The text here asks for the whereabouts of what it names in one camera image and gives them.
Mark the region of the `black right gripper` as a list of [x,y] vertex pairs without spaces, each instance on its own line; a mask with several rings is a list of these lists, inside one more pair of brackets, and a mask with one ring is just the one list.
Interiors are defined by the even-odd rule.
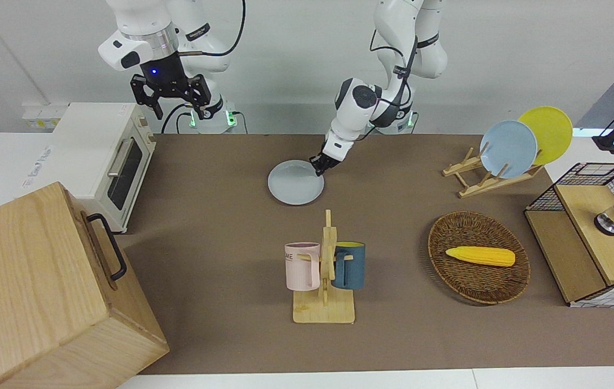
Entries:
[[212,94],[205,76],[197,74],[194,77],[183,77],[179,81],[154,84],[147,81],[142,75],[134,74],[131,79],[131,89],[136,103],[148,106],[158,120],[163,113],[160,98],[179,98],[199,108],[199,118],[210,120],[213,118]]

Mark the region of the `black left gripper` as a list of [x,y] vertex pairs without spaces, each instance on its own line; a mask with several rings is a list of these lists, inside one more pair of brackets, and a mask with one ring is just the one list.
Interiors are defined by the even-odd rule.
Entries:
[[332,169],[339,163],[341,163],[341,160],[329,157],[329,155],[326,155],[324,152],[320,152],[314,157],[310,158],[310,165],[312,165],[317,177],[321,177],[327,172],[327,170]]

